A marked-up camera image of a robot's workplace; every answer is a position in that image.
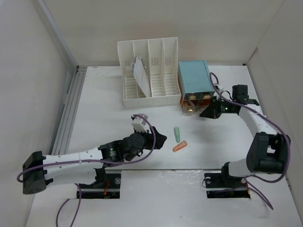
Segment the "green capsule case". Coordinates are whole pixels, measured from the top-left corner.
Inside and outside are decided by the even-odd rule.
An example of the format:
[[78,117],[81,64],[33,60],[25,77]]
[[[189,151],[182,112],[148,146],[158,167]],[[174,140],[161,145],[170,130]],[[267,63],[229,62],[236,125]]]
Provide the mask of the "green capsule case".
[[179,129],[179,127],[174,128],[174,136],[175,136],[175,141],[177,143],[180,143],[180,129]]

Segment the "orange usb stick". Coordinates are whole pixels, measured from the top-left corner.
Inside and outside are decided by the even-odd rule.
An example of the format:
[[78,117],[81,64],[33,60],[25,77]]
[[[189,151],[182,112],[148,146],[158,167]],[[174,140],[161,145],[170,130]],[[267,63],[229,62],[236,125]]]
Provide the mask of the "orange usb stick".
[[187,146],[187,142],[184,140],[184,141],[180,142],[178,145],[176,145],[176,146],[172,149],[172,151],[173,151],[173,152],[177,152],[177,151],[183,149],[183,148],[186,147],[186,146]]

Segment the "teal mini drawer cabinet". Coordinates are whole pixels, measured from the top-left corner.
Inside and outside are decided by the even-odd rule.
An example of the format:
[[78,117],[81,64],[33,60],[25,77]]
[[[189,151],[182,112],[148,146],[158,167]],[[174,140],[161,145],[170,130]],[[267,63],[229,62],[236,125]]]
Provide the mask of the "teal mini drawer cabinet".
[[178,84],[181,91],[181,101],[197,100],[198,105],[209,105],[214,95],[214,89],[209,78],[207,61],[179,61]]

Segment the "white paper booklet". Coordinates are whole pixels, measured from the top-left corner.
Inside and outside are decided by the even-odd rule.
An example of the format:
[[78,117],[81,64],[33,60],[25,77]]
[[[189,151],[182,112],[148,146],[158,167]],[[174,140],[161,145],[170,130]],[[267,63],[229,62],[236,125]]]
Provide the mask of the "white paper booklet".
[[131,71],[134,75],[135,81],[137,82],[145,97],[151,97],[152,94],[150,82],[143,65],[143,58],[141,56],[135,56],[135,59],[131,64]]

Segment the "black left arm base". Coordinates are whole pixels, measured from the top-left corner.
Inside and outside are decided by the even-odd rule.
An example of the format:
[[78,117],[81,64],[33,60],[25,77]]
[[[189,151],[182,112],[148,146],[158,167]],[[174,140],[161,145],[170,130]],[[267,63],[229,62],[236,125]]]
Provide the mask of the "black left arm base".
[[82,199],[119,199],[122,171],[94,169],[93,182],[80,183]]

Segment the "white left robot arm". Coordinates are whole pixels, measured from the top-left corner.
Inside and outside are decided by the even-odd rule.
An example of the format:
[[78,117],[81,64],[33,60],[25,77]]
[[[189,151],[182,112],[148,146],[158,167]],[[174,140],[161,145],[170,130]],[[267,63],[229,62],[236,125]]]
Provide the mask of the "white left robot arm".
[[99,188],[106,182],[105,168],[142,161],[144,150],[161,149],[167,136],[155,127],[146,132],[135,131],[122,140],[66,155],[44,155],[33,152],[22,165],[17,181],[25,195],[36,194],[47,187],[63,184],[85,184]]

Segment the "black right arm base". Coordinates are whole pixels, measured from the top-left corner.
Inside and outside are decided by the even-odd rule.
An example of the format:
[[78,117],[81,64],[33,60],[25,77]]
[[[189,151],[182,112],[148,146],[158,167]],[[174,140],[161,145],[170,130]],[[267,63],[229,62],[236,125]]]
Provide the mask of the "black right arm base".
[[203,186],[208,199],[250,199],[247,184],[240,177],[229,176],[226,165],[220,171],[205,171]]

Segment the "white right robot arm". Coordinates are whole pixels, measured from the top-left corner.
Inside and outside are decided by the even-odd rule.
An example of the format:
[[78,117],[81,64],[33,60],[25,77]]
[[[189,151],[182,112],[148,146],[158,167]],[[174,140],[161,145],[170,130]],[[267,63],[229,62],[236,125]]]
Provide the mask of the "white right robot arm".
[[227,162],[219,174],[220,183],[231,186],[237,178],[259,174],[279,174],[275,182],[285,176],[290,162],[290,138],[260,113],[260,104],[251,99],[246,85],[232,87],[232,98],[222,96],[219,84],[215,84],[216,96],[211,98],[208,107],[199,115],[203,118],[218,119],[222,114],[236,114],[246,124],[253,137],[247,156],[234,162]]

